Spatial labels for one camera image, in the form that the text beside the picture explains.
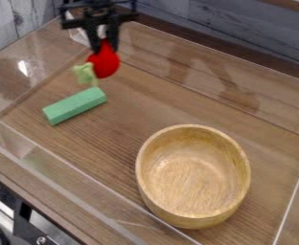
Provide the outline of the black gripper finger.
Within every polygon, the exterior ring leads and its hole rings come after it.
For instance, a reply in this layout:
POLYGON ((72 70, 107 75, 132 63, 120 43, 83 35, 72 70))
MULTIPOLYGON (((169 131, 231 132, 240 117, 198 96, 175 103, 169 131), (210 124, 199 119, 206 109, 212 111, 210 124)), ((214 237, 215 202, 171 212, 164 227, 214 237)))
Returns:
POLYGON ((116 21, 109 22, 107 26, 105 35, 113 51, 119 50, 119 40, 120 40, 119 34, 120 34, 119 23, 116 21))
POLYGON ((99 34, 97 34, 97 27, 88 25, 85 27, 85 33, 88 36, 92 51, 96 54, 101 49, 101 40, 100 40, 99 34))

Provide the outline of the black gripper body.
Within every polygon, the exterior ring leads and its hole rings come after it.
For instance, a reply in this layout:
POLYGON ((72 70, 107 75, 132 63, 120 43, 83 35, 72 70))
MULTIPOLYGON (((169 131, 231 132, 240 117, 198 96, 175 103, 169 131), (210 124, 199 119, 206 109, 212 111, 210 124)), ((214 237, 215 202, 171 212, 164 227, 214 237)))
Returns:
POLYGON ((133 21, 137 18, 136 0, 62 0, 58 8, 61 28, 64 30, 105 25, 112 21, 117 24, 133 21), (128 4, 131 9, 127 13, 120 13, 116 7, 128 4), (80 10, 81 16, 74 19, 68 18, 68 12, 80 10))

